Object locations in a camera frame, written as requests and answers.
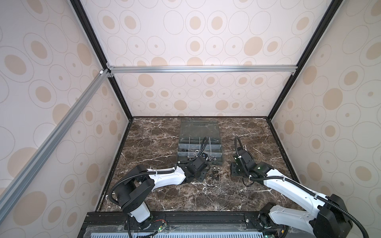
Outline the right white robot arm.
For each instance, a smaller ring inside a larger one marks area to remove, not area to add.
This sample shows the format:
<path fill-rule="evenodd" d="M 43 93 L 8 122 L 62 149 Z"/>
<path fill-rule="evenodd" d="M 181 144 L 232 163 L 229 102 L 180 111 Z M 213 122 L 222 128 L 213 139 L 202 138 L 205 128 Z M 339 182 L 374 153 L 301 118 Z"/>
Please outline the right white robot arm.
<path fill-rule="evenodd" d="M 252 154 L 243 147 L 235 149 L 234 159 L 232 165 L 235 173 L 281 193 L 303 208 L 300 211 L 269 202 L 257 217 L 263 229 L 286 225 L 317 238 L 345 238 L 349 235 L 353 221 L 341 197 L 316 192 L 265 162 L 256 163 Z"/>

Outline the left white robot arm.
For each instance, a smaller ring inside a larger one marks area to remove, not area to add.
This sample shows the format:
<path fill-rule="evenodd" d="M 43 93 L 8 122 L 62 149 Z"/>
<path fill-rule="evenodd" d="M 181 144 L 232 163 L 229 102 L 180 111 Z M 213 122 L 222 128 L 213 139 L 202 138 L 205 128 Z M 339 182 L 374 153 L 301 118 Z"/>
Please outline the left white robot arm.
<path fill-rule="evenodd" d="M 168 169 L 153 170 L 144 165 L 137 165 L 110 188 L 108 198 L 110 202 L 118 205 L 123 213 L 142 224 L 152 219 L 145 199 L 153 190 L 191 183 L 206 175 L 209 168 L 202 156 L 180 161 Z"/>

